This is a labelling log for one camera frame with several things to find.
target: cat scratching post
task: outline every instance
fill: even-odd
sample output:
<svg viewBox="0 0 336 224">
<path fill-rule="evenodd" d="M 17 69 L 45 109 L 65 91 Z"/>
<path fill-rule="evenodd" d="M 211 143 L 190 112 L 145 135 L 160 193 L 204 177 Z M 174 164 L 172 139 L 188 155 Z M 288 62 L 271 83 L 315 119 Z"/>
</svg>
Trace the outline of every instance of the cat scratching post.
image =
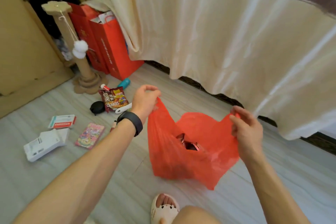
<svg viewBox="0 0 336 224">
<path fill-rule="evenodd" d="M 70 29 L 65 21 L 69 23 L 69 26 L 76 32 L 74 26 L 69 17 L 69 12 L 72 11 L 71 6 L 67 2 L 58 2 L 58 1 L 49 1 L 47 4 L 42 5 L 43 10 L 48 14 L 54 17 L 57 27 L 59 28 L 68 48 L 70 51 L 74 48 L 74 40 Z M 76 62 L 80 76 L 74 79 L 73 84 L 75 85 L 73 90 L 77 94 L 95 94 L 100 89 L 100 85 L 108 83 L 105 78 L 104 73 L 94 72 L 86 58 L 78 59 L 77 57 L 73 57 L 73 60 Z"/>
</svg>

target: red and white medicine box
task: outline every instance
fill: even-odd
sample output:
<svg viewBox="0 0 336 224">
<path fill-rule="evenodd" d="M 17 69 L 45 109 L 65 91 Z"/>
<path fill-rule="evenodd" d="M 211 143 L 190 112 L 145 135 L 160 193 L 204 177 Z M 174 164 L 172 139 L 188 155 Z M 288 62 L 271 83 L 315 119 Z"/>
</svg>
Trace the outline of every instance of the red and white medicine box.
<svg viewBox="0 0 336 224">
<path fill-rule="evenodd" d="M 71 128 L 76 121 L 74 114 L 53 116 L 48 128 Z"/>
<path fill-rule="evenodd" d="M 99 12 L 89 7 L 88 5 L 75 5 L 69 3 L 72 7 L 72 12 L 69 13 L 73 27 L 75 28 L 79 38 L 86 41 L 89 46 L 89 50 L 86 52 L 94 69 L 109 73 L 106 66 L 105 59 L 101 54 L 96 39 L 93 36 L 92 30 L 89 26 L 89 20 L 99 15 Z"/>
<path fill-rule="evenodd" d="M 110 74 L 122 81 L 141 67 L 144 61 L 130 60 L 124 35 L 117 19 L 111 11 L 106 14 L 107 16 L 101 14 L 91 19 L 89 25 Z"/>
</svg>

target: white brush handle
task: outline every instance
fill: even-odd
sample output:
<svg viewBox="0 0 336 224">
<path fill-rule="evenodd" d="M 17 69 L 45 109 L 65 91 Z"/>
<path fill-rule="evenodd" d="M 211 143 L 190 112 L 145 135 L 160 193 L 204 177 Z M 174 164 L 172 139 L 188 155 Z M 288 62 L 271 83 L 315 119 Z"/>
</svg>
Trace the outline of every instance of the white brush handle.
<svg viewBox="0 0 336 224">
<path fill-rule="evenodd" d="M 128 104 L 128 105 L 125 105 L 125 106 L 123 106 L 123 107 L 118 108 L 118 109 L 115 111 L 115 113 L 116 113 L 116 114 L 120 114 L 120 113 L 126 111 L 127 109 L 129 109 L 129 108 L 131 108 L 131 107 L 132 107 L 132 103 L 130 103 L 130 104 Z"/>
</svg>

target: blue bottle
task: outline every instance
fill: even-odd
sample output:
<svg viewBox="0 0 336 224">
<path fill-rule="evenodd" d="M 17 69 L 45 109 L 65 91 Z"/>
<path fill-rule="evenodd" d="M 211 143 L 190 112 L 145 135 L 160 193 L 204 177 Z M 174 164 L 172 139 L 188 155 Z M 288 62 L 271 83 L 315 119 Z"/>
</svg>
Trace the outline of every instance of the blue bottle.
<svg viewBox="0 0 336 224">
<path fill-rule="evenodd" d="M 131 80 L 126 78 L 124 81 L 120 82 L 117 87 L 123 87 L 124 89 L 131 83 Z"/>
</svg>

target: person's left hand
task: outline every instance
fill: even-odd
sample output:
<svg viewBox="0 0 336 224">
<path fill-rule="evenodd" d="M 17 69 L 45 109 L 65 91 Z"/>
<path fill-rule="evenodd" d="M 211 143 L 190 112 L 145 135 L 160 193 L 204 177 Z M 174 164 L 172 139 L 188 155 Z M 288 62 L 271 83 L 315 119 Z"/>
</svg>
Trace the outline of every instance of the person's left hand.
<svg viewBox="0 0 336 224">
<path fill-rule="evenodd" d="M 156 99 L 161 96 L 161 91 L 153 85 L 142 85 L 134 94 L 131 112 L 135 113 L 142 124 L 153 111 L 156 105 Z"/>
</svg>

